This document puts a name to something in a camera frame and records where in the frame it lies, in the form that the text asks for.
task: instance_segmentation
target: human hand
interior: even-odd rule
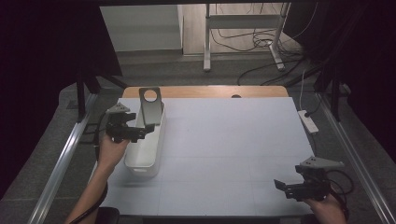
[[[115,143],[109,135],[105,134],[100,143],[97,168],[111,174],[122,159],[129,142],[129,140],[122,140],[120,143]]]
[[[304,202],[311,206],[311,210],[321,224],[347,223],[340,203],[331,194],[320,202],[313,199],[305,199]]]

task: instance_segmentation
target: wooden floor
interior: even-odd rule
[[[255,3],[255,4],[211,4],[210,14],[279,14],[282,8],[282,3]],[[200,5],[183,5],[182,8],[184,15],[184,25],[183,25],[183,52],[185,55],[202,54],[204,53],[205,44],[205,14],[206,7],[204,4]],[[253,44],[253,29],[232,29],[232,30],[217,30],[213,29],[212,35],[210,36],[210,48],[212,53],[225,53],[225,52],[247,52],[247,51],[269,51],[265,47],[266,43],[261,42],[263,47],[254,48]],[[268,34],[274,34],[275,31],[270,31]],[[241,35],[241,34],[251,34],[238,36],[233,38],[226,38],[222,36],[230,35]],[[223,47],[220,44],[230,46],[231,48]],[[259,35],[260,39],[272,39],[270,35]],[[281,42],[286,49],[301,49],[300,46],[290,40],[287,35],[282,33],[280,37]]]

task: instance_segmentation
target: white power strip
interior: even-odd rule
[[[298,111],[300,119],[303,122],[305,128],[309,131],[309,133],[317,133],[319,131],[317,125],[315,125],[314,121],[310,117],[306,118],[305,113],[305,110]]]

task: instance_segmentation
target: white tabletop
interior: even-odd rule
[[[139,110],[138,99],[120,102]],[[121,161],[102,206],[123,215],[287,217],[310,214],[274,179],[302,183],[294,166],[313,155],[289,97],[163,99],[160,172],[132,176]]]

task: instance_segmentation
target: gray carpet floor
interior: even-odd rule
[[[238,77],[247,70],[272,63],[269,54],[214,55],[212,70],[206,73],[203,71],[201,57],[182,57],[172,54],[122,54],[119,55],[119,59],[123,73],[120,79],[131,86],[236,85]],[[293,59],[285,58],[284,61],[293,61]],[[287,70],[294,64],[287,63]],[[284,79],[271,84],[281,85],[288,79],[299,76],[309,66],[311,66],[309,62],[302,63]],[[245,75],[240,83],[260,85],[282,74],[284,73],[279,73],[274,66],[269,66]],[[302,108],[308,111],[314,110],[319,103],[312,89],[315,79],[316,77],[312,76],[304,81],[301,104]],[[99,81],[103,89],[95,103],[89,123],[95,123],[100,114],[114,105],[122,95],[122,89],[114,84],[101,78]],[[288,88],[288,93],[298,109],[301,83]],[[48,129],[0,202],[0,223],[26,223],[29,219],[77,120],[76,101],[75,85],[65,88],[60,93],[59,106]],[[349,138],[388,200],[390,208],[394,210],[396,208],[395,163],[354,115],[347,104],[346,97],[340,98],[340,116]],[[323,111],[320,109],[312,115],[312,119],[320,131],[313,136],[308,134],[307,137],[316,155],[329,160],[343,161],[346,164],[343,170],[351,176],[355,184],[354,192],[347,196],[350,209],[348,223],[382,223]],[[92,136],[89,134],[81,138],[81,143],[70,162],[45,223],[63,222],[83,191],[95,162],[91,140]],[[334,178],[337,178],[337,181],[346,189],[348,188],[348,182],[345,179],[340,176],[334,176]],[[142,223],[142,218],[121,217],[120,223]],[[281,223],[299,223],[299,220],[298,218],[283,218]]]

